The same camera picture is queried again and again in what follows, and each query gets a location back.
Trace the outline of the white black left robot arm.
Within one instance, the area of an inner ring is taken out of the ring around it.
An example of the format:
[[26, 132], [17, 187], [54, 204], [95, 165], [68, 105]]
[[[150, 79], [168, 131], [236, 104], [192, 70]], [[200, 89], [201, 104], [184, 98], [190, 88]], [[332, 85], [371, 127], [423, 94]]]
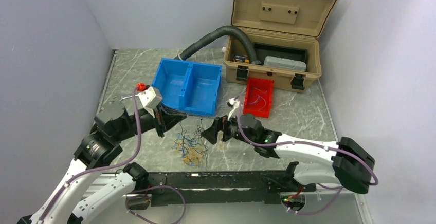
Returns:
[[122, 152], [120, 143], [135, 135], [156, 130], [160, 137], [187, 117], [186, 113], [158, 104], [154, 115], [138, 110], [129, 115], [120, 101], [105, 104], [96, 114], [91, 133], [83, 138], [64, 175], [43, 206], [19, 223], [90, 223], [121, 196], [141, 193], [150, 186], [149, 173], [133, 160], [123, 162], [122, 172], [105, 186], [84, 198], [92, 183]]

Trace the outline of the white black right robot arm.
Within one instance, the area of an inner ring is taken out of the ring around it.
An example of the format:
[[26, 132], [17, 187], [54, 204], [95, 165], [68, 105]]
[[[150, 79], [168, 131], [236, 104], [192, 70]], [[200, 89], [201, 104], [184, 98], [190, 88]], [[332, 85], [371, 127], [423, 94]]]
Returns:
[[290, 159], [284, 186], [295, 191], [314, 183], [339, 184], [357, 194], [366, 194], [377, 185], [374, 176], [375, 159], [356, 141], [342, 137], [339, 141], [314, 141], [296, 138], [265, 128], [251, 114], [229, 118], [216, 117], [201, 136], [211, 144], [236, 139], [254, 147], [265, 158]]

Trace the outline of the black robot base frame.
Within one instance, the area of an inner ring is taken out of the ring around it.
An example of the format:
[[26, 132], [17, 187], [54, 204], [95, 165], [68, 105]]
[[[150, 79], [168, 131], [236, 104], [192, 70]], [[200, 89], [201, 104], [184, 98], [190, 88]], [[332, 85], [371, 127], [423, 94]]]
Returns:
[[279, 204], [280, 197], [315, 192], [311, 183], [300, 185], [290, 169], [266, 171], [148, 172], [148, 178], [134, 183], [129, 194], [150, 200], [151, 206], [181, 203], [263, 202]]

